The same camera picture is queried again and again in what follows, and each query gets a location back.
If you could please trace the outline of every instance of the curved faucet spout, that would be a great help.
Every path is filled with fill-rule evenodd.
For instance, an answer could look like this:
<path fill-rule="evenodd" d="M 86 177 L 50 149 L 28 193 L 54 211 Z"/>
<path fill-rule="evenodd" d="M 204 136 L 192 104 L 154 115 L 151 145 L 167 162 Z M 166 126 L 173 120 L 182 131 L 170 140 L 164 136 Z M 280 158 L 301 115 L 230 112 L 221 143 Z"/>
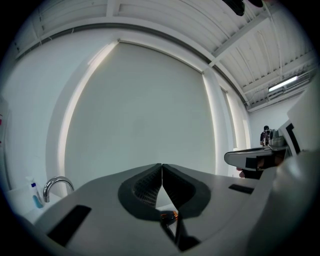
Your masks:
<path fill-rule="evenodd" d="M 74 191 L 74 186 L 72 185 L 72 182 L 64 177 L 64 176 L 57 176 L 57 177 L 54 177 L 54 178 L 51 178 L 47 181 L 47 183 L 44 185 L 44 188 L 43 188 L 43 199 L 46 203 L 48 203 L 50 201 L 50 198 L 49 198 L 49 191 L 51 189 L 51 187 L 58 183 L 58 182 L 64 182 L 64 183 L 67 183 L 71 190 Z"/>

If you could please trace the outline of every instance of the bottle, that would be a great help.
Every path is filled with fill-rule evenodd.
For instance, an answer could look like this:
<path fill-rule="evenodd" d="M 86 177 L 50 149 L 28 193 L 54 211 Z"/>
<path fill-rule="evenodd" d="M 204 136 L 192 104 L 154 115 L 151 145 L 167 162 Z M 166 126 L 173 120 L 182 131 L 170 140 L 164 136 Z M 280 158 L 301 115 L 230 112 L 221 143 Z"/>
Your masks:
<path fill-rule="evenodd" d="M 32 196 L 32 199 L 34 201 L 35 206 L 37 208 L 43 208 L 44 207 L 44 203 L 42 201 L 41 196 L 39 195 L 39 192 L 38 192 L 38 189 L 37 189 L 37 184 L 35 183 L 34 178 L 31 177 L 31 176 L 27 176 L 25 178 L 30 183 L 29 188 L 30 188 L 31 196 Z"/>

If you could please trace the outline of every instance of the fluorescent light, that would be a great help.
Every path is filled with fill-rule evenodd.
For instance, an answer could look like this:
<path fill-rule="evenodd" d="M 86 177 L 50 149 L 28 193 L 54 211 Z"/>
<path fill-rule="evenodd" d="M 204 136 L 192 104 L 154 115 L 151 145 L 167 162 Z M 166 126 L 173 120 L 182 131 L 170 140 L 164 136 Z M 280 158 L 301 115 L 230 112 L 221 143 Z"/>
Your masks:
<path fill-rule="evenodd" d="M 270 87 L 269 88 L 269 92 L 272 92 L 272 91 L 274 91 L 274 90 L 276 90 L 276 89 L 279 89 L 280 87 L 283 87 L 283 86 L 285 86 L 285 85 L 287 85 L 287 84 L 290 84 L 290 83 L 292 83 L 293 81 L 295 81 L 295 80 L 297 80 L 297 76 L 294 76 L 294 77 L 292 77 L 292 78 L 290 78 L 290 79 L 288 79 L 288 80 L 286 80 L 286 81 L 283 81 L 283 82 L 281 82 L 281 83 L 279 83 L 279 84 L 277 84 L 277 85 L 274 85 L 274 86 L 272 86 L 272 87 Z"/>

